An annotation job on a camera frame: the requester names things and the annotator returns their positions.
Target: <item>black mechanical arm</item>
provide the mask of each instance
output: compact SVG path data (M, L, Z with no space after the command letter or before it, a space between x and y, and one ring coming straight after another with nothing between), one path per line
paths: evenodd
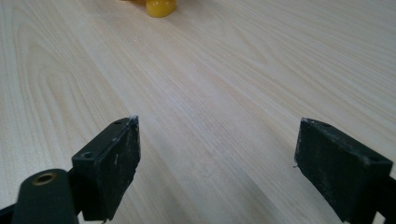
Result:
M369 224L379 212L396 223L392 161L313 119L301 120L294 159L342 221Z
M25 179L0 223L78 223L112 219L140 161L138 117L117 120L72 157L73 168L42 171Z

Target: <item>wood grain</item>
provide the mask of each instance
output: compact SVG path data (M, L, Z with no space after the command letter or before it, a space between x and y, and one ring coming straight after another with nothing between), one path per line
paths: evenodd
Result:
M179 0L163 19L138 1L2 0L0 207L139 115L112 223L340 223L293 168L300 118L396 161L395 71L392 0Z

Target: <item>orange object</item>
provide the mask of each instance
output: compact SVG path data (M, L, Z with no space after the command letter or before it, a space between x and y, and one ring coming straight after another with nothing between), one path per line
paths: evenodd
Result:
M176 9L176 0L147 0L146 11L152 17L165 17Z

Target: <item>yellow object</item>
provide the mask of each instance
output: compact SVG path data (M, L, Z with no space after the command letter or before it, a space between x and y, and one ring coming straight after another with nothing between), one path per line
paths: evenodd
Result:
M146 11L152 17L165 17L176 9L176 0L147 0Z

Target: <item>light wood surface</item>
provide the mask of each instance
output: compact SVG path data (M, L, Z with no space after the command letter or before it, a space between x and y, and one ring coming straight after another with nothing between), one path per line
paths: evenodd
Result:
M142 161L111 223L340 223L293 168L300 118L396 161L395 71L394 0L178 0L163 19L2 0L0 206L138 115Z

